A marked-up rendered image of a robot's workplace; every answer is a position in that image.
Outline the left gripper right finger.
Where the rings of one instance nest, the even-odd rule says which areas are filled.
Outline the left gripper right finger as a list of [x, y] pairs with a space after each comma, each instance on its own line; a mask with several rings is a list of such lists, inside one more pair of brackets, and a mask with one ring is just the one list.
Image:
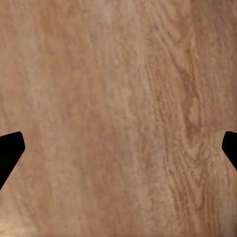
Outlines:
[[237, 170], [237, 133], [230, 131], [225, 133], [222, 150]]

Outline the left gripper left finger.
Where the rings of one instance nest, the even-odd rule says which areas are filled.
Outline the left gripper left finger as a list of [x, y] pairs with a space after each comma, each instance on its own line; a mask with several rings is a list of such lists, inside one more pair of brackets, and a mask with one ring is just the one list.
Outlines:
[[0, 190], [25, 151], [20, 131], [0, 137]]

